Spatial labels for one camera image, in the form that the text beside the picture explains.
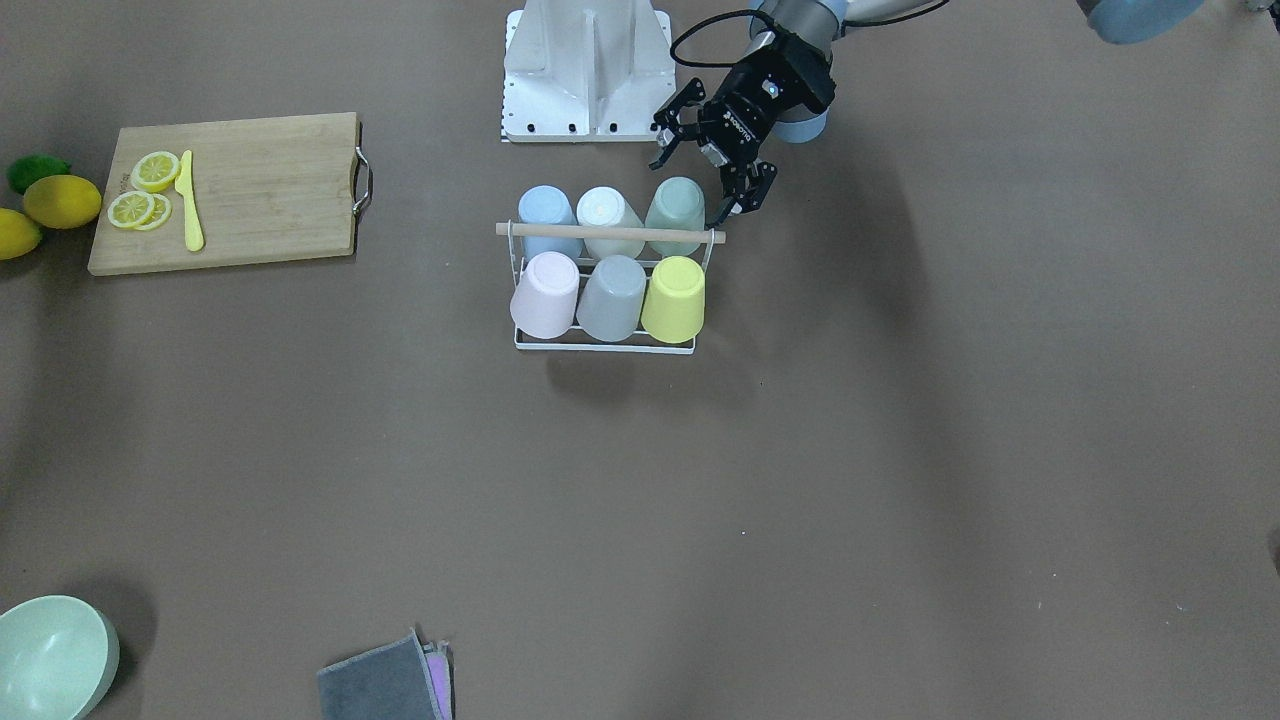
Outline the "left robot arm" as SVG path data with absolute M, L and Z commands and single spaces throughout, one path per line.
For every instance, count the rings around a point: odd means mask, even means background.
M 718 228 L 731 217 L 758 210 L 778 173 L 759 156 L 765 141 L 774 136 L 805 143 L 826 128 L 836 95 L 833 44 L 851 29 L 904 23 L 942 6 L 942 1 L 753 1 L 698 22 L 672 41 L 672 60 L 727 73 L 714 92 L 691 78 L 655 110 L 660 151 L 650 168 L 660 169 L 681 143 L 695 143 L 719 172 L 722 187 L 705 227 Z M 678 55 L 678 46 L 696 32 L 735 18 L 750 20 L 750 42 L 740 58 L 695 61 Z

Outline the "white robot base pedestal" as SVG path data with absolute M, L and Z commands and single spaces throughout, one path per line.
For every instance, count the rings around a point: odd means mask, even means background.
M 657 138 L 654 114 L 676 91 L 667 13 L 649 1 L 527 1 L 504 29 L 503 141 Z

